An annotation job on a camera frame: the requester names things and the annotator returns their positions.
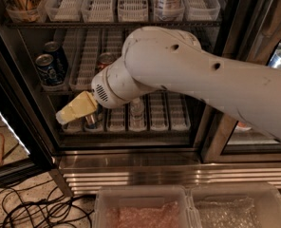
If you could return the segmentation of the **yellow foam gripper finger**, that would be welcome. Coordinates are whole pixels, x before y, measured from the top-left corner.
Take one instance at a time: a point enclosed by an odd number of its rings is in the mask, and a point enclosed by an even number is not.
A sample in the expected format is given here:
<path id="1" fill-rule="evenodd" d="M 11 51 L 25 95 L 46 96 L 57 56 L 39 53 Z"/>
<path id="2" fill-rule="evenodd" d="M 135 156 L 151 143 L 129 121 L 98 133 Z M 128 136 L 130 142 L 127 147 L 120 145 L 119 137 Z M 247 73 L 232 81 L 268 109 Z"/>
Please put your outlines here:
<path id="1" fill-rule="evenodd" d="M 83 91 L 56 113 L 59 124 L 65 125 L 97 110 L 98 103 L 92 93 Z"/>

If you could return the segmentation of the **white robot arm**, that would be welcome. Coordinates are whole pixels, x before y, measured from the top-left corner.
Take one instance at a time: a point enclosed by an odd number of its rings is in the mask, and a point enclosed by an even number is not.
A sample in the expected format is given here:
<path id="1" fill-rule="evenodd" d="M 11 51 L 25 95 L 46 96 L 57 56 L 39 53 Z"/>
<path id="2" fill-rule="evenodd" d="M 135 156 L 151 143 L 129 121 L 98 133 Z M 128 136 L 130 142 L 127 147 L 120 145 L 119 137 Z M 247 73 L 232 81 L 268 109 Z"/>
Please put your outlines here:
<path id="1" fill-rule="evenodd" d="M 192 33 L 160 27 L 130 33 L 122 56 L 56 119 L 67 124 L 98 105 L 117 108 L 156 90 L 194 97 L 281 142 L 281 69 L 215 56 Z"/>

